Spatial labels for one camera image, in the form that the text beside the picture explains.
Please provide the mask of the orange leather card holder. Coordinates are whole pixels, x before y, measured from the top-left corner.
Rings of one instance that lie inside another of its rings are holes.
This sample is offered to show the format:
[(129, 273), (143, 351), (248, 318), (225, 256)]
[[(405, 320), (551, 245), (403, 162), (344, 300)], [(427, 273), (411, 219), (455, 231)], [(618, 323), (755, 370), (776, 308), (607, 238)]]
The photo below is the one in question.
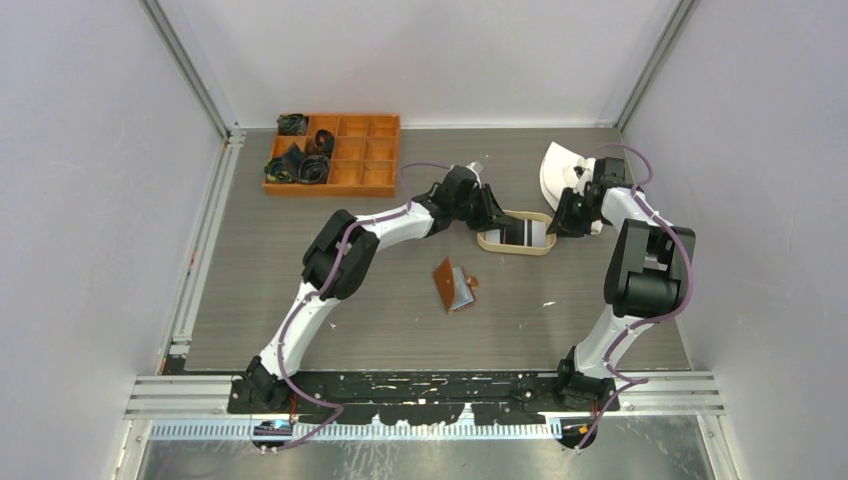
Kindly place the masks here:
[(455, 313), (469, 308), (477, 301), (478, 280), (464, 267), (446, 257), (433, 271), (433, 280), (444, 310)]

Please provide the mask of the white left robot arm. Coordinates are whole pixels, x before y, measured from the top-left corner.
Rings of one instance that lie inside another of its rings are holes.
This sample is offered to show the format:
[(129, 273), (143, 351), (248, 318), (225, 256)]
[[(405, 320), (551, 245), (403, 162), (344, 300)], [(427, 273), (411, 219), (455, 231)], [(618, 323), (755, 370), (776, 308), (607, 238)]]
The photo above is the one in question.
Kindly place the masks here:
[(334, 307), (359, 289), (379, 251), (431, 237), (454, 222), (473, 232), (521, 228), (481, 181), (476, 163), (450, 167), (442, 181), (399, 207), (370, 215), (336, 211), (304, 254), (291, 309), (246, 369), (255, 403), (269, 413), (288, 406), (295, 391), (291, 379), (309, 343)]

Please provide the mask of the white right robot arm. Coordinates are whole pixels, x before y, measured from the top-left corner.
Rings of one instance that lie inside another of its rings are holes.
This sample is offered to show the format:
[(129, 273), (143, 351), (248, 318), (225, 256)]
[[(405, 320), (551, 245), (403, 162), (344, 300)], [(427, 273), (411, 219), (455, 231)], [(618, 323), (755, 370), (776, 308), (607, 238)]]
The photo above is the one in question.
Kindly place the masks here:
[(566, 183), (549, 233), (580, 238), (601, 222), (618, 234), (604, 280), (604, 310), (557, 367), (555, 398), (577, 411), (611, 399), (623, 353), (641, 333), (686, 306), (696, 236), (647, 202), (641, 186), (627, 181), (622, 159), (576, 157), (561, 171)]

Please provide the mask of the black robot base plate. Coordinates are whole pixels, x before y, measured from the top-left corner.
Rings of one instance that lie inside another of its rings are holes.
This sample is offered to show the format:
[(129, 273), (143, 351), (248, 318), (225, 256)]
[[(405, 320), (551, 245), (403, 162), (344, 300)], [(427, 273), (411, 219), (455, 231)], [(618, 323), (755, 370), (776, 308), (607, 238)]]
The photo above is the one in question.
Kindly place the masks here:
[(291, 414), (305, 423), (328, 419), (337, 404), (342, 425), (411, 426), (458, 422), (470, 409), (477, 426), (541, 424), (548, 413), (596, 414), (615, 391), (611, 378), (557, 371), (306, 371), (292, 382), (241, 373), (233, 381), (230, 414)]

